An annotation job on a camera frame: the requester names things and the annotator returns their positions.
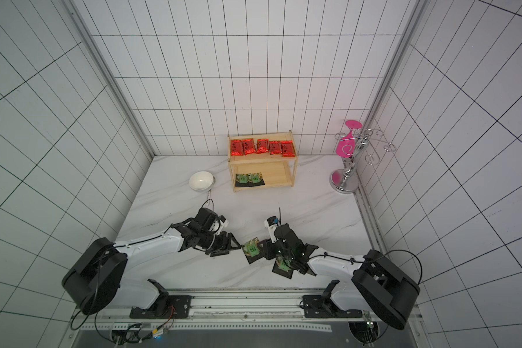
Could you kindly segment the green tea bag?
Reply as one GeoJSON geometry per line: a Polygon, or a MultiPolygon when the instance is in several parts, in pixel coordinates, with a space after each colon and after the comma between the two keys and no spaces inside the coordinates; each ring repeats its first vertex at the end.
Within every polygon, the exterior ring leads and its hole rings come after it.
{"type": "Polygon", "coordinates": [[[277,256],[275,262],[273,264],[272,272],[276,275],[282,276],[284,278],[291,279],[294,273],[294,270],[291,269],[285,260],[281,256],[277,256]]]}
{"type": "Polygon", "coordinates": [[[255,237],[242,245],[242,252],[250,265],[263,258],[262,248],[259,246],[259,243],[260,240],[258,237],[255,237]]]}
{"type": "Polygon", "coordinates": [[[265,185],[265,181],[263,179],[262,173],[250,173],[248,175],[248,179],[249,179],[249,185],[251,187],[265,185]]]}
{"type": "Polygon", "coordinates": [[[236,174],[235,187],[251,187],[248,174],[236,174]]]}

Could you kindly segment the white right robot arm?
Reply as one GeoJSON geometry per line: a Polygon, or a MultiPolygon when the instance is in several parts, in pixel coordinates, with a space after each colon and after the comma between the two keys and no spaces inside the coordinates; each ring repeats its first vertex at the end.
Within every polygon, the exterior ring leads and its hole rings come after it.
{"type": "Polygon", "coordinates": [[[329,252],[304,243],[276,217],[267,219],[265,227],[270,237],[256,247],[259,257],[274,260],[275,274],[331,280],[322,294],[302,298],[306,318],[360,318],[369,312],[394,329],[406,327],[420,287],[386,255],[375,249],[356,257],[329,252]]]}

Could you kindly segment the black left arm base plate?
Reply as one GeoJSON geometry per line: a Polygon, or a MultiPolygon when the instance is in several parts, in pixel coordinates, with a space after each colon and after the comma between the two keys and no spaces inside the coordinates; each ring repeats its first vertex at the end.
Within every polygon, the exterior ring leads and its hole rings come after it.
{"type": "Polygon", "coordinates": [[[131,319],[185,319],[189,316],[192,296],[161,295],[148,309],[135,307],[130,312],[131,319]]]}

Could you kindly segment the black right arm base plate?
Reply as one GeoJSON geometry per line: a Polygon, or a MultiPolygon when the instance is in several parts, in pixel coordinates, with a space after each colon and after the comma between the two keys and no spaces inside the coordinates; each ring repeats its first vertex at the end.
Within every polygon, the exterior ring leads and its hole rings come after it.
{"type": "Polygon", "coordinates": [[[311,319],[362,318],[363,314],[361,310],[341,310],[323,295],[305,295],[299,307],[304,317],[311,319]]]}

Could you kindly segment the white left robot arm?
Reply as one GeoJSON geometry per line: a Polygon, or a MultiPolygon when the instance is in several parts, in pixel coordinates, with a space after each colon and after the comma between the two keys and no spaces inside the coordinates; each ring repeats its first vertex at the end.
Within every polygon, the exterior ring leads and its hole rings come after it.
{"type": "Polygon", "coordinates": [[[95,240],[62,279],[62,287],[85,316],[105,308],[133,310],[135,318],[163,318],[180,302],[152,278],[136,281],[127,271],[164,255],[193,249],[209,257],[241,248],[222,215],[202,207],[195,217],[130,241],[95,240]]]}

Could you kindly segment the red tea bag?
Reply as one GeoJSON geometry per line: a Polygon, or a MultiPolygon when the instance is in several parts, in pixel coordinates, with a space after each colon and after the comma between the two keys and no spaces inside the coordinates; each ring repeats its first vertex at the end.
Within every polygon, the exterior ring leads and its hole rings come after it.
{"type": "Polygon", "coordinates": [[[269,140],[268,139],[258,139],[256,145],[256,153],[257,154],[265,154],[269,152],[269,140]]]}
{"type": "Polygon", "coordinates": [[[253,155],[257,153],[254,139],[243,139],[242,148],[244,155],[253,155]]]}
{"type": "Polygon", "coordinates": [[[282,155],[282,148],[280,141],[269,142],[269,153],[270,155],[282,155]]]}
{"type": "Polygon", "coordinates": [[[242,140],[233,139],[230,140],[230,156],[244,156],[244,146],[242,140]]]}
{"type": "Polygon", "coordinates": [[[282,141],[281,145],[281,154],[283,157],[295,157],[295,149],[292,141],[282,141]]]}

